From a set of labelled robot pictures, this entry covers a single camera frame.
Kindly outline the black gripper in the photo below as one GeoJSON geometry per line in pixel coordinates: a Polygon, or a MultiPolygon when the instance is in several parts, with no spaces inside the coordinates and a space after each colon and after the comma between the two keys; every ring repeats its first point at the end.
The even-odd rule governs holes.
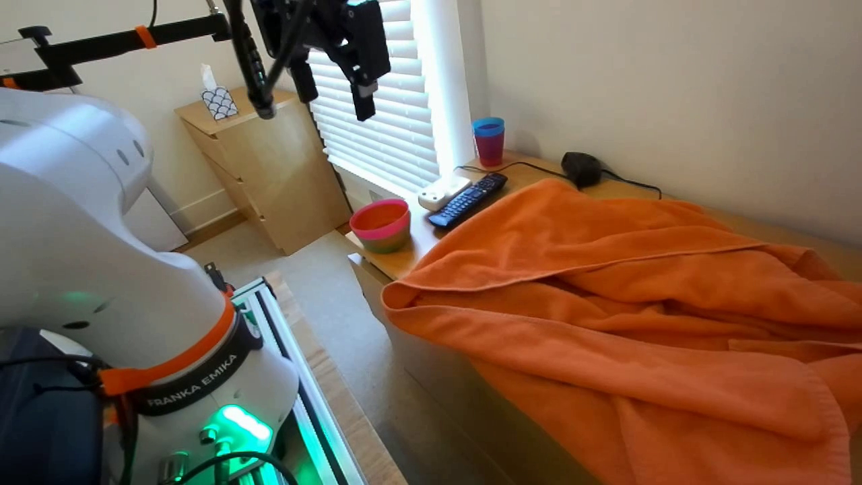
{"type": "Polygon", "coordinates": [[[376,80],[391,71],[391,57],[376,0],[250,0],[271,67],[263,88],[291,75],[301,101],[318,96],[309,51],[324,51],[349,85],[359,120],[373,115],[376,80]]]}

